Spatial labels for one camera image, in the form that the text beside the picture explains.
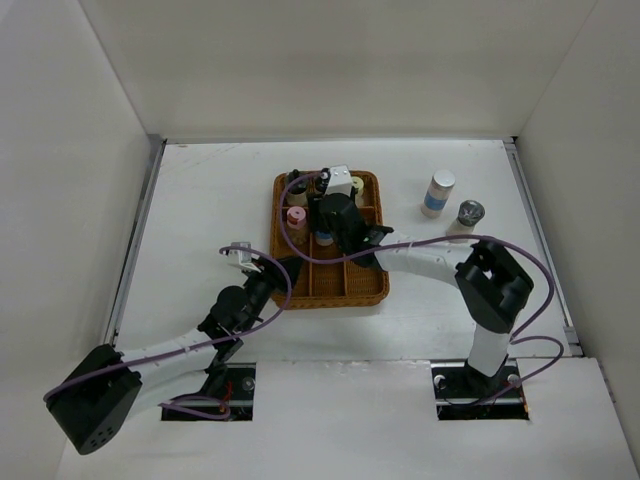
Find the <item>silver-lid jar blue label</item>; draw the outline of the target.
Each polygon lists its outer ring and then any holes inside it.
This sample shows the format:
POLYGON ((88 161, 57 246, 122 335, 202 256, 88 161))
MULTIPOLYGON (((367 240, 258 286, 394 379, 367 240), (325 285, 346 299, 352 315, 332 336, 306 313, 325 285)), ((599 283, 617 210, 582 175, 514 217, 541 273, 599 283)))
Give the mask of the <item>silver-lid jar blue label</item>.
POLYGON ((317 230, 313 235, 316 244, 319 246, 326 247, 334 242, 333 237, 329 232, 317 230))

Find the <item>black-lid jar beige contents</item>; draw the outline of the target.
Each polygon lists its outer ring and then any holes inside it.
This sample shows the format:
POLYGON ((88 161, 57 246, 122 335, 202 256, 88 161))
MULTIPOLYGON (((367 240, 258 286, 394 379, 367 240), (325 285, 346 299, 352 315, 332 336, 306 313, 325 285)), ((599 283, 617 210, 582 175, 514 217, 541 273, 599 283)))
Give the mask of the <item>black-lid jar beige contents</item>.
POLYGON ((314 179, 314 182, 313 182, 314 195, 319 197, 324 196, 330 180, 331 180, 330 169, 323 168, 314 179))

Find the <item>yellow-lid white jar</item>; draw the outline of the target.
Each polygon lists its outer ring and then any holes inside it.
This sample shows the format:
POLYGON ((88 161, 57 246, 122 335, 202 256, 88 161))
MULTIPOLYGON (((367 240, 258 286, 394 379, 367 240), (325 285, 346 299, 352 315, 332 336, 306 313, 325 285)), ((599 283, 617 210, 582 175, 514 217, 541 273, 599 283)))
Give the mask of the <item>yellow-lid white jar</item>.
POLYGON ((358 177, 358 176, 352 176, 351 180, 352 180, 351 198, 358 208, 362 208, 364 206, 364 190, 365 190, 364 181, 361 177, 358 177))

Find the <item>pink-lid spice bottle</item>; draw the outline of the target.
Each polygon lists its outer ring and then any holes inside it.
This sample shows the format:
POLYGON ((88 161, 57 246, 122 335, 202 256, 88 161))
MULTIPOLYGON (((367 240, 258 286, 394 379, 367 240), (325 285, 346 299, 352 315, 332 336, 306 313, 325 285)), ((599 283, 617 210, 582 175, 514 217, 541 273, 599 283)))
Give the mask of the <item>pink-lid spice bottle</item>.
POLYGON ((303 246, 308 241, 307 212, 303 207, 292 206, 286 211, 286 232, 295 246, 303 246))

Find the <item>black-lid jar white powder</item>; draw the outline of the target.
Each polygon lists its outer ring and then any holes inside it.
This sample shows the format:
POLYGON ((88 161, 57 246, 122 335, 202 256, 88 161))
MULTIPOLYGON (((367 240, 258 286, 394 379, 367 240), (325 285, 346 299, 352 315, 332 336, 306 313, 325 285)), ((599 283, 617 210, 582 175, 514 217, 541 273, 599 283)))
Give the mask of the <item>black-lid jar white powder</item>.
POLYGON ((298 181, 302 173, 294 169, 285 177, 285 202, 289 207, 305 207, 307 205, 308 182, 303 179, 298 181))

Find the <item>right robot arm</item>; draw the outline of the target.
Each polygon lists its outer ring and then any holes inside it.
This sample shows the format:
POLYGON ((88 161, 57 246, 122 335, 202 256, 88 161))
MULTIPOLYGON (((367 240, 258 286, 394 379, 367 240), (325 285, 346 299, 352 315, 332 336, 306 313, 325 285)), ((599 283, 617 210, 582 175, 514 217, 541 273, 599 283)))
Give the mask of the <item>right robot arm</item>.
POLYGON ((464 384, 473 394, 489 394, 500 383, 509 338, 534 282, 502 245, 472 244, 459 262, 460 247, 419 246, 390 227, 369 224, 353 200, 341 193, 316 202, 320 225, 329 230, 341 253, 370 270, 403 272, 457 288, 476 323, 465 362, 464 384))

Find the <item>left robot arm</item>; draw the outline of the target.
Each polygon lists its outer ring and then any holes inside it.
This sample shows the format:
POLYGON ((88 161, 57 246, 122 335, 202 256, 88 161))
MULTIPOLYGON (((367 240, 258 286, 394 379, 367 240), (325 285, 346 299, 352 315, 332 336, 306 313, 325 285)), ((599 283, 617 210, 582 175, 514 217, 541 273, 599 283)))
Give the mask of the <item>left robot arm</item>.
POLYGON ((303 261, 257 257, 250 264, 244 284, 221 290, 194 329, 137 350, 99 345, 46 393, 46 408, 77 453, 104 447, 138 411, 187 413, 184 402, 221 393, 229 359, 245 336, 266 325, 261 313, 271 296, 291 295, 303 261))

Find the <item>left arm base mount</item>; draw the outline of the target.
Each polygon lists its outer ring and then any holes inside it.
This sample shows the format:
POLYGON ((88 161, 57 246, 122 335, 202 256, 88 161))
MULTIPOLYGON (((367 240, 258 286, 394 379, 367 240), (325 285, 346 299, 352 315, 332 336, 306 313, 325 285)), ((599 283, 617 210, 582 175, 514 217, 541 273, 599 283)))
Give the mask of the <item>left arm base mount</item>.
POLYGON ((212 369, 197 392, 161 407, 163 422, 247 422, 253 420, 257 365, 226 363, 212 369))

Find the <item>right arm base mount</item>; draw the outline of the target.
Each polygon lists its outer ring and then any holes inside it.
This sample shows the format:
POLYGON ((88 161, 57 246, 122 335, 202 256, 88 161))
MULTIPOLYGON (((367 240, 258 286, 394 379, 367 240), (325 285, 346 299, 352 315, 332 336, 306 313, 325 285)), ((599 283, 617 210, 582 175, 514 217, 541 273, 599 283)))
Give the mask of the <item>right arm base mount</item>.
POLYGON ((432 363, 431 376, 441 421, 529 419, 515 361, 508 360, 491 379, 473 373, 465 362, 432 363))

